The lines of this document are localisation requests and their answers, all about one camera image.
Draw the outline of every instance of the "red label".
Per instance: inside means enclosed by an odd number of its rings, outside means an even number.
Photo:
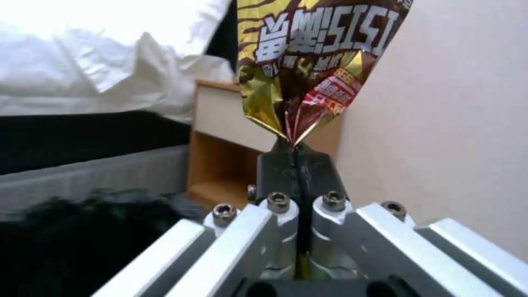
[[[345,74],[348,83],[342,79]],[[303,104],[326,106],[334,115],[338,115],[354,101],[360,89],[359,81],[341,68],[308,92]]]

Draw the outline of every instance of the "mattress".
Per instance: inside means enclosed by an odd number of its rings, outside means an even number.
[[[0,176],[0,210],[16,211],[47,197],[75,197],[93,189],[185,191],[188,145]]]

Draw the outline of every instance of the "white bedsheet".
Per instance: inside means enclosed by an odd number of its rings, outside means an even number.
[[[232,81],[205,56],[230,0],[3,3],[0,115],[150,109],[189,122],[194,78]]]

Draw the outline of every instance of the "white wall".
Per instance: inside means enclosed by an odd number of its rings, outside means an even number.
[[[345,113],[356,206],[452,217],[528,261],[528,1],[415,0]]]

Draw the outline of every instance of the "nightstand drawer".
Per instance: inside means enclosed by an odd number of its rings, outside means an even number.
[[[244,117],[235,90],[198,85],[194,129],[261,152],[271,149],[275,134]]]

